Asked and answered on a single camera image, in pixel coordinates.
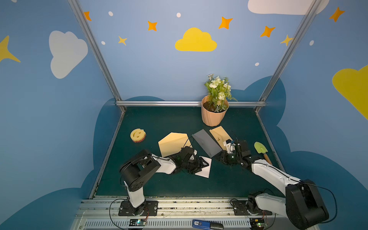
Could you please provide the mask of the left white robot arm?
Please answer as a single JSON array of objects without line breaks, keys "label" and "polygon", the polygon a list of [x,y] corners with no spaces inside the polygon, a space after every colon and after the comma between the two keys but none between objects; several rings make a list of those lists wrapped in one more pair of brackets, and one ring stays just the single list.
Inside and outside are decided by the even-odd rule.
[{"label": "left white robot arm", "polygon": [[156,173],[172,175],[186,170],[208,178],[211,164],[211,158],[198,156],[189,146],[168,157],[159,157],[144,149],[120,167],[120,183],[126,187],[130,207],[137,211],[143,209],[146,202],[143,187]]}]

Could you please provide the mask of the red letter paper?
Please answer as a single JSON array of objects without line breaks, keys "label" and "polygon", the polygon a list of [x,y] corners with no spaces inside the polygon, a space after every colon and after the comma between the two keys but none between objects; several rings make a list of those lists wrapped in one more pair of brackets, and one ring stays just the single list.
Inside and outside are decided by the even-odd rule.
[{"label": "red letter paper", "polygon": [[206,160],[206,162],[209,163],[209,166],[204,168],[202,171],[199,171],[199,172],[195,173],[195,175],[205,177],[205,178],[209,178],[212,159],[208,158],[208,157],[203,157],[203,156],[200,156],[200,158],[203,158],[204,160]]}]

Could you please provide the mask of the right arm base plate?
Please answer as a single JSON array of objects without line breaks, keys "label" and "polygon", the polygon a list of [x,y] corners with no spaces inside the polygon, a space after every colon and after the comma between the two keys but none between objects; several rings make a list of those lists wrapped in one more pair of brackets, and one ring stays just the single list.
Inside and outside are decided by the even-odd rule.
[{"label": "right arm base plate", "polygon": [[273,215],[271,211],[260,209],[254,199],[238,200],[234,198],[230,200],[230,204],[236,216]]}]

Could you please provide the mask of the grey envelope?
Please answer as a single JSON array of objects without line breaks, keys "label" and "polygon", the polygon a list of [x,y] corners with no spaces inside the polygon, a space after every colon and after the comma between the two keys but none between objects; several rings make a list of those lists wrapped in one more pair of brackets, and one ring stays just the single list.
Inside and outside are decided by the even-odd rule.
[{"label": "grey envelope", "polygon": [[193,134],[192,137],[210,158],[223,151],[218,143],[204,129]]}]

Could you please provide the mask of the large yellow envelope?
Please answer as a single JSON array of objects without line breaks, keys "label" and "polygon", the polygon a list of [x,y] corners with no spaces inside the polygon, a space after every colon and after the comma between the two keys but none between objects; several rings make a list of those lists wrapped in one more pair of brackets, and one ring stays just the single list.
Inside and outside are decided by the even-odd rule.
[{"label": "large yellow envelope", "polygon": [[182,148],[192,146],[187,134],[174,132],[168,134],[158,144],[162,157],[179,153]]}]

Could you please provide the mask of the small yellow envelope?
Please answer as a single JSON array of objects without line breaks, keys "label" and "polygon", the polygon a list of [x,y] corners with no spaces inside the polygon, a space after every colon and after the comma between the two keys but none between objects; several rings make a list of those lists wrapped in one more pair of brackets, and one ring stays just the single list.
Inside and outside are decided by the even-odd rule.
[{"label": "small yellow envelope", "polygon": [[232,138],[229,136],[229,134],[225,131],[225,129],[222,126],[216,127],[214,129],[209,130],[211,135],[214,137],[216,142],[221,146],[223,150],[227,150],[226,148],[226,141],[232,140]]}]

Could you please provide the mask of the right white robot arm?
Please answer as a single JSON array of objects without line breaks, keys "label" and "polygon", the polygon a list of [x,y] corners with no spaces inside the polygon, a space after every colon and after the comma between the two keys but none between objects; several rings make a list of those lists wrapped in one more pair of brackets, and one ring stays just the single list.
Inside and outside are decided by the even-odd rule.
[{"label": "right white robot arm", "polygon": [[246,141],[221,138],[217,141],[223,150],[216,154],[216,159],[225,165],[241,165],[283,194],[282,197],[266,192],[249,195],[245,206],[250,215],[270,211],[287,217],[299,230],[329,221],[329,212],[313,181],[287,174],[273,166],[267,156],[252,155]]}]

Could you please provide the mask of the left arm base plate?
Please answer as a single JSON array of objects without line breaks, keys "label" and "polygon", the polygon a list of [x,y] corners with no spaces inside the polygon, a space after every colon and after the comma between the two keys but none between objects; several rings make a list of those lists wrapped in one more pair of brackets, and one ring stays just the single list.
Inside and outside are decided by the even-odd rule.
[{"label": "left arm base plate", "polygon": [[119,216],[157,216],[158,201],[145,201],[137,208],[134,208],[130,201],[121,202]]}]

